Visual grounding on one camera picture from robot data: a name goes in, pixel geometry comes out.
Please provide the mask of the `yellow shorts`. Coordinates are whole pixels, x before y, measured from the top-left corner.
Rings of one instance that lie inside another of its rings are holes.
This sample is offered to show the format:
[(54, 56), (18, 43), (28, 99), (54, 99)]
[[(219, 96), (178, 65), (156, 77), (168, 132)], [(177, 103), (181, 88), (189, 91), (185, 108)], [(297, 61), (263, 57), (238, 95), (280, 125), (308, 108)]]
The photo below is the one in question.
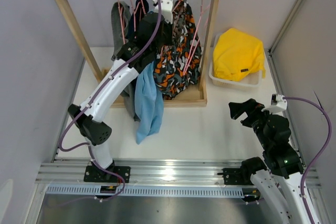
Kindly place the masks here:
[(214, 77), (240, 82), (249, 74), (266, 77), (263, 42), (236, 28), (221, 34), (213, 51)]

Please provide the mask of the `camouflage patterned shorts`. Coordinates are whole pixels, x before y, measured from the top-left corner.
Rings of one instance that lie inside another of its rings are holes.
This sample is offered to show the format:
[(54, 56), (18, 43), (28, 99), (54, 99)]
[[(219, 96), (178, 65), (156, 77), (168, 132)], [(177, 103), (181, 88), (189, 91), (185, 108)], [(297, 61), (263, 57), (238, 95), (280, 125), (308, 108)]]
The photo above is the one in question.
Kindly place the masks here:
[(154, 65), (154, 81), (164, 100), (173, 100), (188, 86), (196, 85), (200, 80), (200, 42), (186, 75), (183, 75), (195, 28), (192, 8), (187, 0), (182, 0), (173, 16), (172, 45), (164, 46)]

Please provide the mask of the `light blue shorts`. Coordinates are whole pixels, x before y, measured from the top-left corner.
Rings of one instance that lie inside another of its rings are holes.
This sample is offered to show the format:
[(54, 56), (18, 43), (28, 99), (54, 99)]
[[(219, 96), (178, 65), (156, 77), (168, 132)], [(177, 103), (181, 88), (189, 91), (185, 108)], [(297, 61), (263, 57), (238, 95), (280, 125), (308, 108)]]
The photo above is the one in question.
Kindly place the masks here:
[(137, 77), (134, 94), (135, 113), (140, 122), (136, 131), (136, 143), (160, 131), (164, 112), (162, 92), (154, 81), (154, 63), (147, 65)]

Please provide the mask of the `pink hanger of yellow shorts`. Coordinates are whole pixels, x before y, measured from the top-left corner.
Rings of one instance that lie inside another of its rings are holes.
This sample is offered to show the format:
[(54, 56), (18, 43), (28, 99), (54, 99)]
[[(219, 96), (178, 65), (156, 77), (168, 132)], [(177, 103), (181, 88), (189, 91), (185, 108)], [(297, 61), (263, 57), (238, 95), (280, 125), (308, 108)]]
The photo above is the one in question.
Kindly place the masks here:
[(187, 70), (188, 70), (188, 68), (189, 68), (189, 66), (191, 64), (191, 60), (192, 60), (192, 58), (193, 58), (193, 56), (194, 56), (194, 54), (196, 52), (197, 46), (200, 43), (200, 39), (196, 39), (196, 36), (197, 36), (198, 30), (199, 30), (199, 26), (200, 26), (203, 14), (209, 9), (209, 5), (204, 8), (203, 7), (203, 3), (204, 3), (204, 0), (201, 0), (200, 16), (199, 16), (198, 22), (196, 24), (196, 28), (195, 28), (195, 31), (194, 31), (194, 36), (193, 36), (192, 44), (191, 44), (191, 47), (190, 47), (190, 50), (189, 50), (189, 54), (188, 54), (188, 57), (187, 57), (184, 69), (183, 69), (183, 75), (186, 75)]

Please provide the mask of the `pink hanger of camouflage shorts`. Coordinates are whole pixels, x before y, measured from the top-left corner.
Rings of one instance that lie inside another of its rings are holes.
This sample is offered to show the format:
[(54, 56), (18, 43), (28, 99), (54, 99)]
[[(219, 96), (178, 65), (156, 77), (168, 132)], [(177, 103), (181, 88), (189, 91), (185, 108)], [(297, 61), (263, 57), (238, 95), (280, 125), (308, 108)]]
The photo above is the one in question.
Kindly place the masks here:
[(172, 15), (173, 15), (173, 16), (175, 15), (175, 10), (177, 9), (177, 7), (179, 6), (179, 4), (180, 4), (181, 1), (182, 1), (182, 0), (178, 0), (178, 1), (176, 1), (176, 2), (174, 3), (174, 5), (173, 5), (173, 9), (172, 9)]

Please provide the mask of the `pink hanger of blue shorts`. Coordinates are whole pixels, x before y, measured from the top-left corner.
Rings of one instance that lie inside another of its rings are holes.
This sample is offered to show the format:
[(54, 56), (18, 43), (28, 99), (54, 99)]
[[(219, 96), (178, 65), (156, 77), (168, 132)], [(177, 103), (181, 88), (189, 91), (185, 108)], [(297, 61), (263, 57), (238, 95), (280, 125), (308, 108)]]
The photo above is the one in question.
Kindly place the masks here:
[(143, 2), (143, 0), (140, 0), (140, 2), (141, 2), (142, 11), (143, 11), (144, 15), (146, 15), (144, 2)]

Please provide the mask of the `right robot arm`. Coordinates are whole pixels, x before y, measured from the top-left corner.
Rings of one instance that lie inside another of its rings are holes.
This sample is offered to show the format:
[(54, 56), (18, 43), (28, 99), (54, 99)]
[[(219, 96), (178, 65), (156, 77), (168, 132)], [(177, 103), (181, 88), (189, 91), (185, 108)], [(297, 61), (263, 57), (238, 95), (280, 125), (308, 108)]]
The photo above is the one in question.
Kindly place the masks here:
[(290, 145), (291, 130), (281, 112), (287, 109), (283, 95), (273, 94), (271, 105), (265, 107), (255, 99), (230, 102), (230, 117), (253, 129), (262, 148), (262, 157), (242, 161), (236, 184), (252, 184), (261, 193), (277, 223), (321, 223), (303, 178), (299, 154)]

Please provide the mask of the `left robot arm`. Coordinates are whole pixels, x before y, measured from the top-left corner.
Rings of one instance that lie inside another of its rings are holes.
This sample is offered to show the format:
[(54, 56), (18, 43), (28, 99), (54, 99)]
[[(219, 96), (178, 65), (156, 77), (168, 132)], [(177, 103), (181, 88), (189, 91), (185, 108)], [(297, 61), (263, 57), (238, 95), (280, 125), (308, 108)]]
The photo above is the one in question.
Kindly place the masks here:
[(114, 161), (107, 147), (112, 133), (104, 123), (107, 111), (121, 92), (152, 63), (162, 46), (172, 41), (172, 12), (146, 14), (136, 32), (115, 54), (110, 72), (81, 105), (71, 104), (68, 113), (85, 138), (92, 165), (101, 174), (113, 175)]

